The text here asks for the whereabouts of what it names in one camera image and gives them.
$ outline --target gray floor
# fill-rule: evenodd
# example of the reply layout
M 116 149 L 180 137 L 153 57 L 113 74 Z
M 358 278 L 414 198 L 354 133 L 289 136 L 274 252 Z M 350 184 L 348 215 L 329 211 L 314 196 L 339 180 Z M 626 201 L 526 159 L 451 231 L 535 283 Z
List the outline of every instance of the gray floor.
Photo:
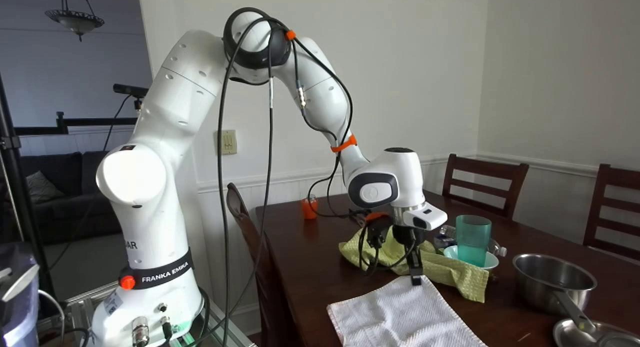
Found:
M 66 244 L 45 246 L 51 265 Z M 127 252 L 121 234 L 77 240 L 51 271 L 58 300 L 66 300 L 118 279 L 127 265 Z

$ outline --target white towel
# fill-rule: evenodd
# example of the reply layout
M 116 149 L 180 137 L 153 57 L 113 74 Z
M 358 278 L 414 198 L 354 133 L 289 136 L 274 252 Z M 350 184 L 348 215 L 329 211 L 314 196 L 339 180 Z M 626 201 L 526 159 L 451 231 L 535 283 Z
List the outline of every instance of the white towel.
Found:
M 327 311 L 345 347 L 487 347 L 425 276 L 420 286 L 398 277 Z

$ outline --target black couch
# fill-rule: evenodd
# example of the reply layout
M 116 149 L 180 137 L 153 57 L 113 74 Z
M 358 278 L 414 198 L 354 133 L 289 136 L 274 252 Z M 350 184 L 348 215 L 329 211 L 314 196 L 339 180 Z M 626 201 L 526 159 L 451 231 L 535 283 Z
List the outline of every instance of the black couch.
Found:
M 64 194 L 64 197 L 33 205 L 45 246 L 122 233 L 109 199 L 103 196 L 96 185 L 96 171 L 106 154 L 103 151 L 89 151 L 21 157 L 20 164 L 25 176 L 41 171 Z M 91 211 L 82 227 L 77 228 L 92 201 Z M 5 224 L 9 223 L 3 229 L 15 230 L 16 218 L 10 203 L 4 203 L 3 215 Z

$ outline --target orange cup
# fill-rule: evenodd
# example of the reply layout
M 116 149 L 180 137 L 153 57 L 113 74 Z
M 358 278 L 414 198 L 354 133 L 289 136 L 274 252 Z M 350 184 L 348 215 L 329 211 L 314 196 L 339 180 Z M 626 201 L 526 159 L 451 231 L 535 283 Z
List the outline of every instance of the orange cup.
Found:
M 311 195 L 311 199 L 302 199 L 300 201 L 302 205 L 302 214 L 304 215 L 305 220 L 315 220 L 318 215 L 314 212 L 318 210 L 318 200 L 316 196 Z

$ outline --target franka emika robot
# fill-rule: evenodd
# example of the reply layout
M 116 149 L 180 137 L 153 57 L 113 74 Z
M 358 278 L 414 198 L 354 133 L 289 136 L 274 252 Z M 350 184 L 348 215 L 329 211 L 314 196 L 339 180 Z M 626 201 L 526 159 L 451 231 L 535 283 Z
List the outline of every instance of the franka emika robot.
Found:
M 293 47 L 296 42 L 302 50 Z M 90 346 L 123 347 L 132 341 L 134 347 L 157 347 L 166 342 L 167 327 L 172 339 L 189 331 L 202 297 L 174 175 L 224 78 L 263 84 L 270 81 L 269 60 L 272 76 L 286 85 L 309 126 L 325 135 L 334 153 L 340 152 L 350 200 L 362 209 L 391 205 L 386 227 L 393 225 L 393 237 L 405 246 L 412 281 L 419 284 L 418 245 L 425 231 L 441 226 L 447 215 L 425 201 L 418 154 L 387 148 L 368 161 L 348 130 L 350 101 L 328 73 L 333 67 L 320 47 L 247 7 L 231 14 L 222 38 L 190 30 L 178 40 L 148 90 L 132 137 L 98 167 L 96 181 L 122 227 L 128 267 L 119 287 L 94 312 Z

